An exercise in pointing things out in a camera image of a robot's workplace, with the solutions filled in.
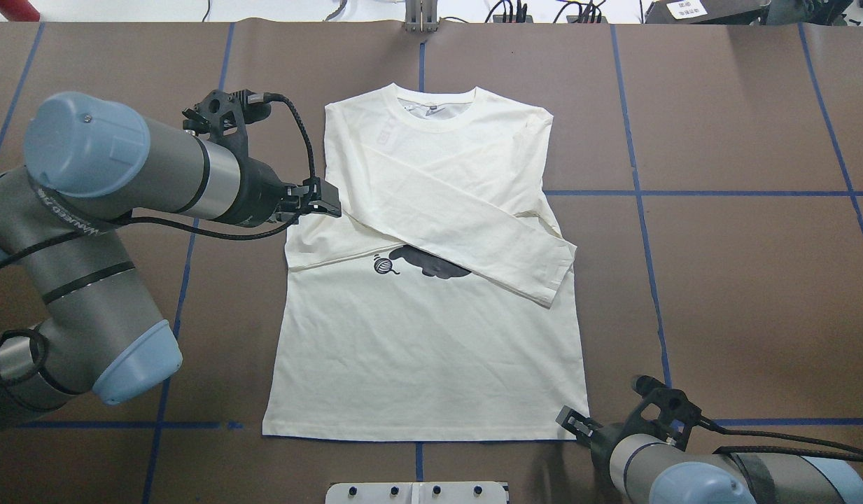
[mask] robotic arm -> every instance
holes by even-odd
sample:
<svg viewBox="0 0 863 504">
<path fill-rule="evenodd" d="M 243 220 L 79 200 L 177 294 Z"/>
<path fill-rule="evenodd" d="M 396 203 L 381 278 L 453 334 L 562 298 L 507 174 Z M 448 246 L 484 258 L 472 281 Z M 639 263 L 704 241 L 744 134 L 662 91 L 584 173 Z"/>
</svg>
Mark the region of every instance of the robotic arm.
<svg viewBox="0 0 863 504">
<path fill-rule="evenodd" d="M 303 134 L 310 178 L 301 185 L 248 156 L 246 125 L 267 118 L 270 102 L 288 105 Z M 341 215 L 337 188 L 316 176 L 284 96 L 214 90 L 183 114 L 184 131 L 77 92 L 38 109 L 25 167 L 0 176 L 0 260 L 22 261 L 51 318 L 0 334 L 0 431 L 89 390 L 121 403 L 181 366 L 169 323 L 113 231 L 162 221 L 133 218 L 133 208 L 246 228 L 284 223 L 246 238 L 303 214 Z"/>
<path fill-rule="evenodd" d="M 624 423 L 603 426 L 568 406 L 556 418 L 591 450 L 598 485 L 615 501 L 623 495 L 633 504 L 863 504 L 863 479 L 844 461 L 863 462 L 862 449 L 809 437 L 727 430 L 704 417 L 682 390 L 653 377 L 636 377 L 633 391 L 643 399 Z M 657 418 L 643 417 L 649 408 L 658 411 Z M 848 453 L 720 447 L 713 455 L 696 456 L 686 453 L 693 427 Z"/>
</svg>

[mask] metal bracket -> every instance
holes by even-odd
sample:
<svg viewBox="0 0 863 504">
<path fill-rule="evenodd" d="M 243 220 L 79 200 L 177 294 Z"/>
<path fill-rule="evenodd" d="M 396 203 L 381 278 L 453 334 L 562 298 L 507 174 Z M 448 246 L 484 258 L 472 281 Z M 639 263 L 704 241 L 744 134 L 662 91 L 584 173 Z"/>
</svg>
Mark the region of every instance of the metal bracket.
<svg viewBox="0 0 863 504">
<path fill-rule="evenodd" d="M 407 32 L 437 32 L 438 25 L 437 0 L 406 0 Z"/>
</svg>

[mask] red cylinder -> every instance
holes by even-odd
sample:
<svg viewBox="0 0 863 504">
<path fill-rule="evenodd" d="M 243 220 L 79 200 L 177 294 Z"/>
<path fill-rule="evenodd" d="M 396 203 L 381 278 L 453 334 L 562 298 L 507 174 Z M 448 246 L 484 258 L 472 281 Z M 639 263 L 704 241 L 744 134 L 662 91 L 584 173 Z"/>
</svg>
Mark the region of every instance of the red cylinder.
<svg viewBox="0 0 863 504">
<path fill-rule="evenodd" d="M 0 13 L 7 20 L 38 20 L 38 10 L 28 0 L 0 0 Z"/>
</svg>

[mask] white sticker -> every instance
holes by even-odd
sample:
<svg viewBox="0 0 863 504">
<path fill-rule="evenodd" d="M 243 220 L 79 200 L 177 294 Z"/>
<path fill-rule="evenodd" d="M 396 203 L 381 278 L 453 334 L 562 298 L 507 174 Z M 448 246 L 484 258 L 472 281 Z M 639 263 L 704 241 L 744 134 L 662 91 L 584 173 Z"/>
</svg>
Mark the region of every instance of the white sticker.
<svg viewBox="0 0 863 504">
<path fill-rule="evenodd" d="M 699 0 L 680 0 L 668 3 L 668 10 L 674 19 L 688 19 L 704 16 L 708 12 Z"/>
</svg>

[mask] white mounting plate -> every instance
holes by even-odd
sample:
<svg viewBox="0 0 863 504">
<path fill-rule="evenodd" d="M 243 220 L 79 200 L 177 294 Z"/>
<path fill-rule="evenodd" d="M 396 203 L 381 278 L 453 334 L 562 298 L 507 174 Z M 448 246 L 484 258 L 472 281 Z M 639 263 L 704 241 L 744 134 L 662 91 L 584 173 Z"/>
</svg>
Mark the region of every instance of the white mounting plate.
<svg viewBox="0 0 863 504">
<path fill-rule="evenodd" d="M 482 491 L 476 493 L 475 487 Z M 333 484 L 325 504 L 509 504 L 507 488 L 502 482 Z"/>
</svg>

